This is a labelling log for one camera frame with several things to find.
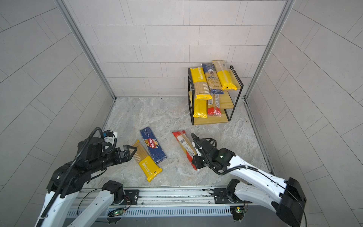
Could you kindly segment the red spaghetti pack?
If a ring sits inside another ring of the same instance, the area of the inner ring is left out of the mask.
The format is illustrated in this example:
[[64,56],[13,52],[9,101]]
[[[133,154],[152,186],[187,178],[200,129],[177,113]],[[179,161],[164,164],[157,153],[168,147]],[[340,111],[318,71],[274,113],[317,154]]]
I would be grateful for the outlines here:
[[194,170],[198,170],[196,165],[193,163],[194,156],[198,155],[195,148],[192,145],[192,142],[186,135],[186,132],[183,131],[176,131],[173,132],[174,137],[177,139],[179,145],[183,149],[184,153],[186,154],[187,159],[189,160],[190,164],[192,165]]
[[213,94],[212,99],[207,101],[208,104],[208,116],[221,117],[220,110],[220,97],[219,94]]

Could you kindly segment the yellow pastatime pasta pack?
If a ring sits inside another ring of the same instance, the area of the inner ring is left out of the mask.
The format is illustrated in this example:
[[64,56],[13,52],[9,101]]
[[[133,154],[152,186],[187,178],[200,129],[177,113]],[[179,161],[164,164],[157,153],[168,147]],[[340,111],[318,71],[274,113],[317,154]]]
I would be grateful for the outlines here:
[[147,181],[151,182],[158,174],[163,171],[162,168],[160,168],[154,162],[139,140],[133,144],[133,147],[137,148],[137,151],[133,157],[138,162],[138,165],[142,169],[143,173],[146,175]]

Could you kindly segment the dark blue pasta box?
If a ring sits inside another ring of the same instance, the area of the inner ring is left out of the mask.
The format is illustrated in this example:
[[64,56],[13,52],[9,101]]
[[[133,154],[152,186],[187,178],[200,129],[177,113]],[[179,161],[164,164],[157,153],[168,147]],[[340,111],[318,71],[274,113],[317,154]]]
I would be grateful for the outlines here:
[[167,156],[164,153],[163,149],[161,148],[151,128],[146,127],[140,130],[140,134],[144,139],[144,143],[146,144],[149,154],[153,159],[153,161],[156,164],[159,164],[160,162],[164,161],[167,158]]

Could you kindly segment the yellow kraft pasta pack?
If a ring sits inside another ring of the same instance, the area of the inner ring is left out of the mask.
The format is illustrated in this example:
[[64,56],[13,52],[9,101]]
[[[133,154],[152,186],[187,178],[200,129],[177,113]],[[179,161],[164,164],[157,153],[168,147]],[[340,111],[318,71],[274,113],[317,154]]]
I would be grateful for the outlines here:
[[194,118],[208,118],[208,104],[207,100],[194,99]]
[[221,83],[222,90],[237,90],[236,85],[232,82],[232,77],[228,71],[226,62],[223,60],[214,60],[212,63]]

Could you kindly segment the red spaghetti pack top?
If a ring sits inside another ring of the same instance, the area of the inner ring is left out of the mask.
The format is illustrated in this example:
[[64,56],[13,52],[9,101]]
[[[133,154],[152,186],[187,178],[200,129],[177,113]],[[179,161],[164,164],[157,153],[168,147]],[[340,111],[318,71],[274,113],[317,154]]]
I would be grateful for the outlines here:
[[219,94],[213,94],[212,99],[207,101],[208,104],[208,116],[221,117],[220,110],[220,97]]

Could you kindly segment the yellow pasta pack wholewheat spaghetti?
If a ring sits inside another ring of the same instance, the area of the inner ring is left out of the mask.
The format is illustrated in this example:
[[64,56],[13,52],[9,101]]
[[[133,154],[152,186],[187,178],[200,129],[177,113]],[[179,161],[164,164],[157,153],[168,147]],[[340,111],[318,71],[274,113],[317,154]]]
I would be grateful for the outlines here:
[[197,100],[211,100],[212,95],[210,93],[210,89],[203,68],[198,67],[190,69],[190,71],[192,76],[192,82],[194,85],[195,98]]

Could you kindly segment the blue clear spaghetti pack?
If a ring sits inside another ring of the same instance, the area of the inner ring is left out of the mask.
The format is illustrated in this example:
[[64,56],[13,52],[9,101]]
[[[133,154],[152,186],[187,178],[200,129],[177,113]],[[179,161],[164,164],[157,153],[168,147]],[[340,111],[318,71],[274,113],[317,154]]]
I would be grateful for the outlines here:
[[214,94],[217,94],[217,95],[224,94],[224,91],[222,90],[222,86],[221,86],[221,83],[217,76],[214,64],[203,63],[202,68],[203,68],[204,74],[206,76],[206,80],[207,80],[207,84],[209,86],[210,93],[213,95]]

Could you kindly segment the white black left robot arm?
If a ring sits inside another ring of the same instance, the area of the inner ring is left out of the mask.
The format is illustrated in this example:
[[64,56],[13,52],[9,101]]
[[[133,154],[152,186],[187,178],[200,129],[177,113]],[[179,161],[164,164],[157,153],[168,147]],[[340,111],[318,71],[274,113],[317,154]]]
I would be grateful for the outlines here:
[[[36,222],[37,227],[61,227],[84,184],[94,179],[92,174],[101,176],[108,167],[132,160],[138,150],[130,145],[120,149],[116,144],[116,133],[111,130],[102,131],[99,127],[78,143],[74,160],[56,169],[47,185],[44,205]],[[110,180],[98,191],[94,201],[82,213],[77,213],[70,226],[90,227],[110,205],[121,205],[125,202],[125,208],[109,212],[110,218],[121,219],[133,205],[131,197],[125,194],[123,184],[119,182]]]

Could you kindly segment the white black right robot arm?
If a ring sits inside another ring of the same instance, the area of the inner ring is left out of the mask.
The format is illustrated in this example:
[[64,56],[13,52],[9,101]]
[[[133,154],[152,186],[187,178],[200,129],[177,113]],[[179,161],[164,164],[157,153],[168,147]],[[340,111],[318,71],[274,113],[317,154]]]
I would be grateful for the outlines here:
[[266,173],[229,149],[217,149],[213,138],[199,138],[194,133],[191,137],[198,153],[193,158],[198,169],[208,167],[219,176],[235,176],[221,197],[232,203],[249,201],[270,209],[290,227],[307,223],[304,212],[307,198],[299,181]]

